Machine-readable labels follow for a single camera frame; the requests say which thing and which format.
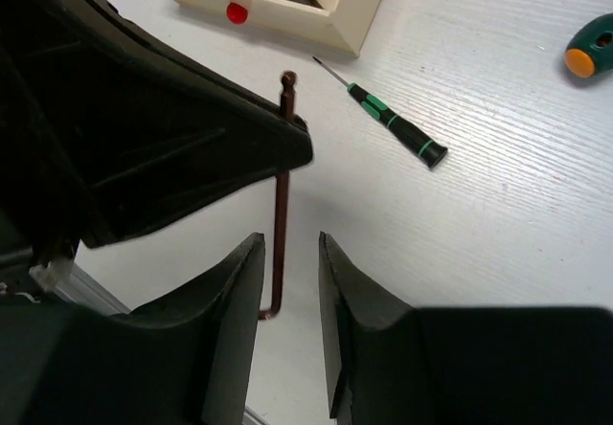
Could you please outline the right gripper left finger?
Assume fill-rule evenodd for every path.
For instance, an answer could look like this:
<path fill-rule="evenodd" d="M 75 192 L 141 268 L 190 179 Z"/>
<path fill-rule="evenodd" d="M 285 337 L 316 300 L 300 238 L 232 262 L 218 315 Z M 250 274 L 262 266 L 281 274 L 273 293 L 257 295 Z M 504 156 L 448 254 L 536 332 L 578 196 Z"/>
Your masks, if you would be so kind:
<path fill-rule="evenodd" d="M 261 234 L 128 314 L 1 307 L 5 424 L 238 424 L 264 275 Z"/>

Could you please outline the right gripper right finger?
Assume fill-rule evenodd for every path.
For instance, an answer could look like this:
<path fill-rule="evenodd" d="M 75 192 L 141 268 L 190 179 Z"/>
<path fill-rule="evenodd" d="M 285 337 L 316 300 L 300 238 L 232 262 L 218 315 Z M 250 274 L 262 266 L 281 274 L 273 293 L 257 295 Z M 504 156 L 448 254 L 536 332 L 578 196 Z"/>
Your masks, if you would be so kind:
<path fill-rule="evenodd" d="M 608 424 L 612 314 L 415 307 L 319 237 L 329 416 L 338 424 Z"/>

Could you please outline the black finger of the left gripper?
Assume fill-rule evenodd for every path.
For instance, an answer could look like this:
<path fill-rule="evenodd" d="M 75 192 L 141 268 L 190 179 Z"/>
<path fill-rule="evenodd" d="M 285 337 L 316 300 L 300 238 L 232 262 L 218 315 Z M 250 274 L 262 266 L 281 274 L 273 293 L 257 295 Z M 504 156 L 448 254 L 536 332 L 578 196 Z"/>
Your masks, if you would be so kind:
<path fill-rule="evenodd" d="M 307 126 L 106 0 L 1 0 L 1 272 L 157 232 L 313 157 Z"/>

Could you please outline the long brown hex key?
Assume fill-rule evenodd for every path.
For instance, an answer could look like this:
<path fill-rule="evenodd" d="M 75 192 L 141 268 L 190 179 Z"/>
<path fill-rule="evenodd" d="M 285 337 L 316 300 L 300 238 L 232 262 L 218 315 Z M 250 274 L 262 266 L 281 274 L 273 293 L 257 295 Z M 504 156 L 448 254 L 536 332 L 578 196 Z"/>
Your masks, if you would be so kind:
<path fill-rule="evenodd" d="M 281 77 L 280 113 L 287 123 L 295 122 L 296 80 L 293 71 L 285 71 Z M 275 318 L 282 307 L 289 182 L 288 172 L 276 177 L 271 303 L 268 308 L 260 310 L 260 321 Z"/>

